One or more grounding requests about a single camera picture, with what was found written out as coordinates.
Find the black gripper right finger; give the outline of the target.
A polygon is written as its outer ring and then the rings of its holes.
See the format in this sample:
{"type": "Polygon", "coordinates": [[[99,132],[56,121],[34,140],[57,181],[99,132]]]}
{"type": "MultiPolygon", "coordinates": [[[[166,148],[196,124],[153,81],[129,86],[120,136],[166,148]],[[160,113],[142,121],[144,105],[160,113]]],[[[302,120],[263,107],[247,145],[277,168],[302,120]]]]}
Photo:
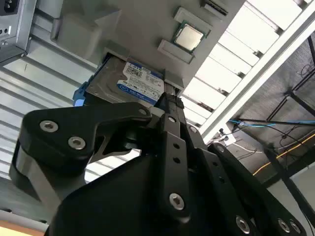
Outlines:
{"type": "Polygon", "coordinates": [[[221,144],[207,146],[186,123],[176,98],[181,130],[188,145],[198,203],[215,236],[305,236],[302,224],[221,144]]]}

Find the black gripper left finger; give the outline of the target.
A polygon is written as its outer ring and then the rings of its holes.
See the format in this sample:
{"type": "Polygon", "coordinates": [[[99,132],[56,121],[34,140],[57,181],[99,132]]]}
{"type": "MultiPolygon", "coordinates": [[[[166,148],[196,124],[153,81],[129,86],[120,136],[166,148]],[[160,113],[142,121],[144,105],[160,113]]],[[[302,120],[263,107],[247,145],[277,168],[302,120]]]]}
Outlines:
{"type": "Polygon", "coordinates": [[[154,118],[136,102],[29,112],[14,151],[10,176],[36,195],[55,217],[76,190],[137,157],[156,156],[169,164],[187,158],[176,96],[164,93],[154,118]]]}

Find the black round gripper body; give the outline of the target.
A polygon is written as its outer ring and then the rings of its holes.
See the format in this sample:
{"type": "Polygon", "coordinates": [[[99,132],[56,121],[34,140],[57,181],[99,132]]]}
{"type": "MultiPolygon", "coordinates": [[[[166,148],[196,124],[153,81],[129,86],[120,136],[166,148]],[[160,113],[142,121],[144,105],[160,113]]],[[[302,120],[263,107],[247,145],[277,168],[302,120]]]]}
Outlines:
{"type": "Polygon", "coordinates": [[[214,236],[188,160],[141,156],[70,194],[48,236],[214,236]]]}

